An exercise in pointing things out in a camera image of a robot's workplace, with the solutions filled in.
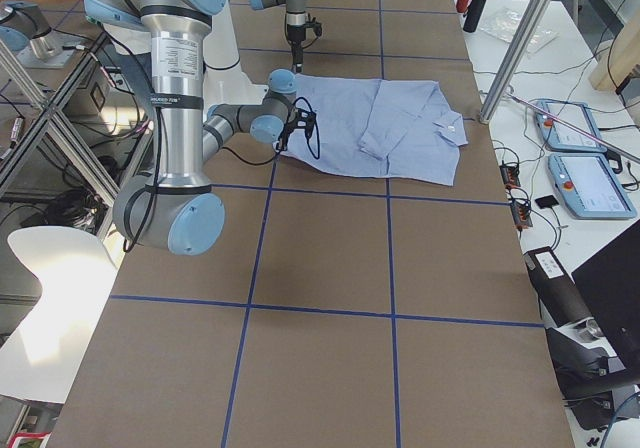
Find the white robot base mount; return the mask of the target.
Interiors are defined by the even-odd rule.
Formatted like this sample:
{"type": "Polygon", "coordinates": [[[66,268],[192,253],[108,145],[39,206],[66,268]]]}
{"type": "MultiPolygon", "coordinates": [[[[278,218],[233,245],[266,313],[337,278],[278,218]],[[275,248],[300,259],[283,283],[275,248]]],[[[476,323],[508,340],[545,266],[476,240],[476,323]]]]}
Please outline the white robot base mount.
{"type": "Polygon", "coordinates": [[[256,99],[241,68],[229,0],[84,0],[88,15],[119,29],[126,81],[152,116],[186,128],[212,103],[256,99]]]}

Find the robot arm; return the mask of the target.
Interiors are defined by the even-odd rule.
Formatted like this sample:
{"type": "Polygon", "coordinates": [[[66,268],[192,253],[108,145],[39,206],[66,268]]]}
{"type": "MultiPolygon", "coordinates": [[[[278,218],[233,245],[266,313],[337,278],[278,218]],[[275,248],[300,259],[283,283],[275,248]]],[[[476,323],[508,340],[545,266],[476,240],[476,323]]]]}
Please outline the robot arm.
{"type": "Polygon", "coordinates": [[[143,73],[153,107],[153,167],[123,184],[113,220],[130,245],[199,255],[218,239],[225,220],[205,162],[234,135],[285,151],[291,134],[319,136],[310,104],[297,95],[302,41],[316,21],[306,0],[249,0],[263,9],[284,6],[293,65],[266,84],[243,72],[229,0],[83,0],[88,18],[103,26],[146,33],[151,66],[143,73]]]}
{"type": "Polygon", "coordinates": [[[255,11],[285,7],[284,35],[292,56],[292,71],[301,73],[304,51],[323,35],[323,26],[307,10],[307,0],[248,0],[255,11]]]}

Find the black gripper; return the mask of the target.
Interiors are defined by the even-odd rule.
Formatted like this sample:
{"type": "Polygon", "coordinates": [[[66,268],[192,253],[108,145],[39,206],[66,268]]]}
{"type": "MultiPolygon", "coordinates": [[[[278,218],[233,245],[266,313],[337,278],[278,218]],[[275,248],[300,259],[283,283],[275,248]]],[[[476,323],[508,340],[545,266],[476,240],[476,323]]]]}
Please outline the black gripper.
{"type": "Polygon", "coordinates": [[[321,36],[321,23],[309,13],[286,14],[286,40],[292,54],[292,71],[296,74],[303,71],[304,46],[307,31],[312,30],[314,36],[321,36]]]}
{"type": "Polygon", "coordinates": [[[302,108],[296,109],[293,119],[284,124],[283,130],[275,143],[275,150],[286,151],[288,148],[289,138],[297,129],[304,131],[304,136],[307,141],[307,145],[309,146],[316,127],[316,113],[313,110],[305,110],[302,108]]]}

